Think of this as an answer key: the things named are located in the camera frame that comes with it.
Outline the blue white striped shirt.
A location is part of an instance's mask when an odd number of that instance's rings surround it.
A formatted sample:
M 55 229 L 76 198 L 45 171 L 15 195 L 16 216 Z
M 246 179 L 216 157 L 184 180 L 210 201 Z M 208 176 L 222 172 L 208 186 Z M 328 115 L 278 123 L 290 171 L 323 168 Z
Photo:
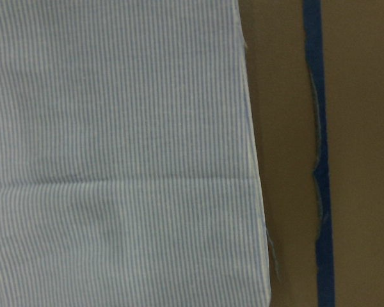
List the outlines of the blue white striped shirt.
M 237 1 L 0 1 L 0 306 L 268 306 Z

